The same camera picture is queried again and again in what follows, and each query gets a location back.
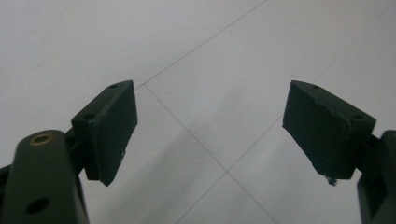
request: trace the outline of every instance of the mounting hole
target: mounting hole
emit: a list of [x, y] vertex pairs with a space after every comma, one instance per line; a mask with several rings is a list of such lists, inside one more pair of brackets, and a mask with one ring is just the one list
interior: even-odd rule
[[352, 116], [354, 119], [363, 119], [363, 117], [362, 116], [360, 116], [360, 115], [354, 115], [354, 116]]
[[88, 114], [88, 115], [84, 116], [84, 119], [86, 119], [86, 120], [90, 120], [90, 119], [94, 119], [94, 118], [95, 118], [94, 114]]
[[26, 207], [26, 212], [28, 214], [36, 214], [43, 211], [50, 204], [50, 199], [48, 198], [40, 198], [30, 203]]
[[38, 136], [33, 137], [30, 140], [30, 145], [32, 146], [41, 146], [47, 144], [53, 138], [53, 134], [50, 133], [43, 133]]

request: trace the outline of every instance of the floor tile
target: floor tile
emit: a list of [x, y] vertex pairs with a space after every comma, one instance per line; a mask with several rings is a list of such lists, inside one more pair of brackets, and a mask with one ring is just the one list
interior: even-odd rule
[[225, 173], [144, 87], [139, 123], [115, 181], [81, 174], [91, 223], [176, 223]]
[[24, 136], [66, 131], [98, 90], [140, 86], [262, 1], [1, 1], [0, 165]]
[[148, 87], [229, 169], [390, 1], [268, 1]]
[[361, 223], [360, 173], [329, 185], [281, 125], [282, 120], [230, 174], [278, 224]]
[[177, 224], [194, 223], [275, 224], [228, 174]]
[[318, 80], [377, 119], [374, 134], [396, 129], [396, 2]]

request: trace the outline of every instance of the screw hole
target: screw hole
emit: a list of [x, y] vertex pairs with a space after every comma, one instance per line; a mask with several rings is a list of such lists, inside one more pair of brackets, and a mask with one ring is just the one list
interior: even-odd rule
[[41, 146], [47, 144], [52, 138], [53, 135], [50, 133], [40, 134], [39, 136], [36, 136], [30, 140], [30, 145]]
[[50, 204], [50, 199], [48, 199], [48, 198], [37, 199], [27, 206], [26, 212], [28, 214], [39, 213], [39, 212], [43, 211], [49, 204]]
[[354, 118], [354, 119], [363, 119], [363, 117], [360, 116], [360, 115], [354, 115], [353, 118]]
[[90, 119], [94, 119], [94, 118], [95, 118], [95, 115], [93, 115], [93, 114], [88, 114], [88, 115], [84, 116], [84, 119], [86, 119], [86, 120], [90, 120]]

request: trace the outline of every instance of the white tile floor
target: white tile floor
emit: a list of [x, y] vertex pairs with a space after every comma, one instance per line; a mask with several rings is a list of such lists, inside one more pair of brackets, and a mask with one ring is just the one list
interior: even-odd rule
[[290, 81], [396, 128], [396, 1], [3, 1], [0, 166], [16, 144], [133, 79], [139, 124], [115, 182], [81, 175], [91, 222], [360, 223], [281, 128]]

